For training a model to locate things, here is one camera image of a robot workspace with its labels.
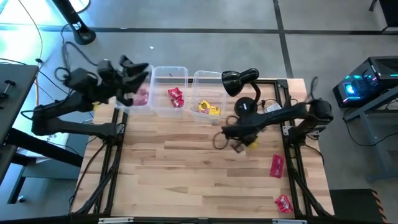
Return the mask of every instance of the lamp shade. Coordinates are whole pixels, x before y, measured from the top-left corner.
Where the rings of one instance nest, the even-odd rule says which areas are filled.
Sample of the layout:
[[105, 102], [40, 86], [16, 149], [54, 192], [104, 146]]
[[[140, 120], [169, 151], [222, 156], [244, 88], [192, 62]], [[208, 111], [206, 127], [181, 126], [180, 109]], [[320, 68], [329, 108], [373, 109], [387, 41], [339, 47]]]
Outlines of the lamp shade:
[[225, 71], [221, 74], [221, 80], [229, 96], [238, 95], [243, 86], [259, 78], [259, 71], [250, 68], [244, 72]]

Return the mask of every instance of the wooden table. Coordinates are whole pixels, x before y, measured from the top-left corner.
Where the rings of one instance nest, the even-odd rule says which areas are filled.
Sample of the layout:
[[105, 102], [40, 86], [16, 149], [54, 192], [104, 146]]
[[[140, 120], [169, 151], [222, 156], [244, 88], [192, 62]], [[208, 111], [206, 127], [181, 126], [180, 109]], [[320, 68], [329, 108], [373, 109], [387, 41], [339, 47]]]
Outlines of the wooden table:
[[[289, 79], [288, 83], [292, 98], [303, 101], [307, 95], [304, 81]], [[275, 98], [272, 85], [259, 86], [261, 99]], [[228, 97], [228, 113], [234, 114], [233, 106], [239, 97], [254, 95], [247, 85], [237, 97]], [[95, 123], [111, 122], [113, 108], [114, 101], [101, 105], [95, 112]], [[230, 147], [219, 151], [213, 148], [211, 140], [224, 121], [218, 126], [200, 123], [193, 120], [188, 109], [189, 104], [181, 119], [156, 115], [129, 117], [112, 216], [293, 218], [293, 213], [279, 213], [274, 203], [281, 194], [290, 196], [286, 166], [281, 179], [269, 176], [272, 156], [284, 155], [280, 126], [268, 126], [259, 134], [257, 149], [246, 149], [240, 154]], [[315, 141], [307, 140], [307, 144], [318, 148]], [[81, 173], [100, 146], [99, 139], [89, 143]], [[83, 205], [98, 185], [103, 158], [104, 150], [90, 165], [73, 211]], [[302, 159], [308, 188], [333, 214], [321, 157], [302, 147]], [[298, 197], [304, 212], [301, 190]]]

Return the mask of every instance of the red candy packet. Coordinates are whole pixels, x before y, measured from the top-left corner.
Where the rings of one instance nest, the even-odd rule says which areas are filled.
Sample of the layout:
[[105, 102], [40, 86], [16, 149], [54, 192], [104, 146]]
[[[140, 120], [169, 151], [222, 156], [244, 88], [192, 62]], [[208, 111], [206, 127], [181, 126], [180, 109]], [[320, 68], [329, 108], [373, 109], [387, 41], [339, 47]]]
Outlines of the red candy packet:
[[275, 204], [278, 206], [278, 210], [280, 213], [289, 213], [293, 212], [292, 205], [290, 204], [289, 199], [286, 195], [281, 195], [276, 201]]
[[175, 87], [174, 89], [169, 89], [167, 90], [167, 92], [172, 98], [182, 98], [182, 92], [178, 89], [178, 87]]
[[279, 155], [274, 155], [272, 158], [271, 170], [269, 171], [269, 175], [271, 177], [282, 177], [282, 171], [284, 169], [284, 158]]
[[181, 108], [184, 105], [184, 100], [181, 97], [177, 99], [171, 99], [171, 102], [175, 108]]

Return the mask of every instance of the black clamp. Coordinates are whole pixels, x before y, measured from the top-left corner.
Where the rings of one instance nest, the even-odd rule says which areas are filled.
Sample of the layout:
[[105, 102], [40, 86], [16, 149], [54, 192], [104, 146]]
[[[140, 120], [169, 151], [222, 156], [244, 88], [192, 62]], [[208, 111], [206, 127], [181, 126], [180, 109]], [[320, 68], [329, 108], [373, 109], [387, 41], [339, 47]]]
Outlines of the black clamp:
[[11, 80], [6, 80], [4, 81], [7, 84], [6, 89], [4, 90], [4, 92], [0, 93], [0, 100], [5, 100], [9, 98], [9, 95], [7, 94], [8, 89], [10, 88], [10, 86], [15, 86], [16, 83], [14, 81]]

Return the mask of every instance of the lamp base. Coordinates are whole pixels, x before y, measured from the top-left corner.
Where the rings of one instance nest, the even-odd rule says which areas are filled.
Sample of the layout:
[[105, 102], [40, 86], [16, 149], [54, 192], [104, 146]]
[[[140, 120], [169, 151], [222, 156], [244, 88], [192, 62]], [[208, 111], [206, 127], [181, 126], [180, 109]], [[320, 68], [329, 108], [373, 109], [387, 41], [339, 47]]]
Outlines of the lamp base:
[[250, 97], [242, 97], [235, 103], [235, 113], [239, 117], [244, 117], [257, 112], [257, 104], [252, 106], [254, 99]]

